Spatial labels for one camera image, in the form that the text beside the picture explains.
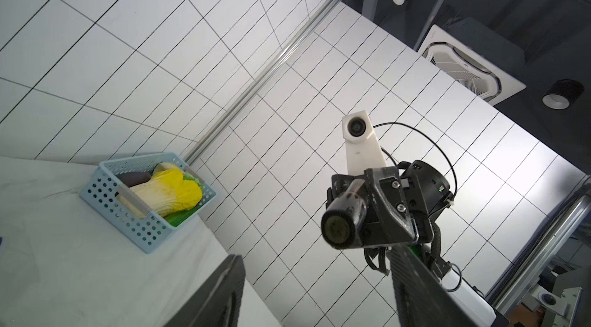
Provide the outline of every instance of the blue plastic basket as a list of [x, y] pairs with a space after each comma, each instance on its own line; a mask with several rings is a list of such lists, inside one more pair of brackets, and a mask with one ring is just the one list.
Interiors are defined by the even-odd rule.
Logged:
[[[116, 177], [116, 175], [126, 172], [150, 172], [156, 168], [156, 165], [164, 162], [174, 163], [182, 171], [199, 178], [191, 167], [178, 157], [177, 154], [159, 153], [101, 161], [90, 178], [90, 182], [80, 191], [80, 197], [84, 201], [146, 253], [154, 251], [174, 231], [193, 219], [217, 195], [207, 183], [199, 179], [203, 198], [197, 205], [201, 205], [201, 207], [178, 227], [173, 227], [164, 218], [159, 216], [158, 213], [152, 211], [142, 199]], [[146, 218], [142, 220], [130, 212], [115, 197], [117, 193], [126, 198], [140, 212], [144, 213]]]

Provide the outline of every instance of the camera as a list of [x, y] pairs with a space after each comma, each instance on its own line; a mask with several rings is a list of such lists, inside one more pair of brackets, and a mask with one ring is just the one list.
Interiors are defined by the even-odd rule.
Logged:
[[445, 177], [421, 160], [387, 167], [365, 111], [344, 116], [342, 126], [348, 175], [332, 176], [320, 226], [326, 242], [336, 249], [431, 242], [431, 220], [452, 195]]

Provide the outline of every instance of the white tile wall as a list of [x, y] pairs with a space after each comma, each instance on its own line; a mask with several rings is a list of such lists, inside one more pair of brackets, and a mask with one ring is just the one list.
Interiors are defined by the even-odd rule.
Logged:
[[[247, 277], [285, 326], [398, 325], [391, 280], [367, 268], [361, 250], [336, 251], [320, 235], [330, 176], [346, 172], [344, 114], [366, 109], [375, 124], [417, 126], [446, 152], [460, 189], [454, 207], [437, 220], [442, 254], [484, 293], [582, 177], [496, 109], [343, 5], [260, 96], [231, 123], [218, 151], [204, 158], [204, 167], [214, 172], [211, 180], [218, 178], [233, 201], [203, 218], [209, 217], [206, 223], [225, 246], [245, 256]], [[447, 162], [423, 136], [398, 125], [377, 133], [396, 159], [423, 159], [453, 186]], [[513, 161], [505, 162], [504, 151], [516, 139], [522, 148], [507, 153]], [[243, 149], [256, 159], [242, 162]], [[240, 173], [226, 187], [231, 167]], [[539, 182], [556, 194], [541, 194]], [[235, 220], [231, 213], [238, 210], [249, 222], [220, 224], [219, 218]], [[519, 220], [528, 224], [517, 225]], [[236, 238], [236, 228], [243, 234], [226, 243]]]
[[[0, 0], [0, 154], [94, 164], [187, 154], [321, 1]], [[303, 80], [291, 72], [299, 82], [267, 107], [273, 124], [255, 136], [268, 119], [257, 114], [234, 134], [240, 150], [253, 139], [255, 160], [288, 128], [275, 110]], [[295, 119], [309, 94], [299, 88], [283, 114]], [[217, 184], [232, 190], [241, 174]]]

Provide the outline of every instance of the cable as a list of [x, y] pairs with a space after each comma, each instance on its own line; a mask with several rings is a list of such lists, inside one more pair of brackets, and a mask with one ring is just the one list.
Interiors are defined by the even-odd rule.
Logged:
[[456, 266], [457, 273], [460, 275], [460, 282], [458, 282], [458, 283], [457, 283], [457, 286], [456, 286], [456, 287], [454, 287], [453, 289], [451, 289], [451, 290], [447, 290], [447, 289], [445, 289], [445, 291], [447, 291], [447, 292], [454, 292], [454, 291], [458, 291], [458, 290], [460, 289], [460, 286], [462, 286], [462, 270], [461, 270], [461, 269], [460, 269], [460, 267], [458, 267], [458, 266], [457, 266], [457, 264], [455, 264], [455, 263], [449, 263], [449, 265], [450, 265], [452, 268], [453, 268], [453, 266], [454, 266], [454, 265]]
[[447, 155], [443, 152], [443, 150], [441, 149], [441, 147], [439, 147], [435, 141], [433, 141], [429, 136], [427, 136], [425, 133], [419, 131], [418, 129], [409, 126], [408, 124], [404, 124], [404, 123], [400, 123], [400, 122], [384, 122], [384, 123], [380, 123], [380, 124], [376, 124], [373, 127], [381, 127], [383, 125], [392, 125], [392, 124], [398, 124], [398, 125], [403, 125], [407, 128], [410, 128], [413, 131], [416, 131], [418, 133], [420, 133], [421, 135], [423, 135], [423, 137], [425, 137], [426, 139], [428, 139], [435, 147], [437, 147], [437, 149], [439, 150], [439, 152], [441, 152], [441, 154], [443, 154], [443, 157], [445, 158], [445, 160], [447, 161], [447, 164], [449, 164], [449, 168], [452, 169], [452, 174], [453, 174], [453, 183], [454, 183], [454, 192], [453, 195], [451, 197], [451, 199], [453, 200], [456, 197], [456, 193], [457, 193], [457, 177], [456, 177], [456, 171], [453, 169], [453, 165], [452, 162], [449, 160], [449, 158], [447, 157]]
[[382, 151], [384, 152], [384, 154], [388, 155], [388, 157], [394, 163], [395, 166], [398, 165], [398, 163], [396, 163], [396, 161], [394, 160], [394, 158], [392, 157], [392, 155], [390, 155], [390, 153], [388, 153], [385, 148], [383, 148], [381, 146], [380, 146], [380, 148], [382, 149]]

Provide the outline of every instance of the metal pipe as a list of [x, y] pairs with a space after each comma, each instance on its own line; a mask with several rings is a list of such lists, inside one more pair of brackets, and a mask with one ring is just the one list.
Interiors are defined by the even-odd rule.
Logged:
[[528, 261], [520, 267], [515, 276], [509, 281], [509, 286], [493, 304], [493, 307], [499, 313], [507, 316], [513, 307], [521, 301], [529, 288], [536, 283], [544, 267], [550, 263], [569, 236], [585, 219], [591, 210], [590, 204], [591, 198], [582, 195], [546, 232]]
[[273, 77], [279, 68], [287, 61], [287, 58], [304, 42], [306, 37], [314, 32], [314, 29], [328, 16], [330, 11], [338, 4], [340, 0], [326, 0], [322, 7], [314, 16], [306, 22], [304, 27], [287, 43], [282, 52], [271, 61], [255, 81], [234, 101], [226, 110], [220, 119], [204, 135], [203, 139], [197, 143], [196, 147], [185, 158], [189, 164], [193, 164], [201, 154], [214, 142], [216, 138], [226, 129], [230, 122], [237, 116], [260, 89]]

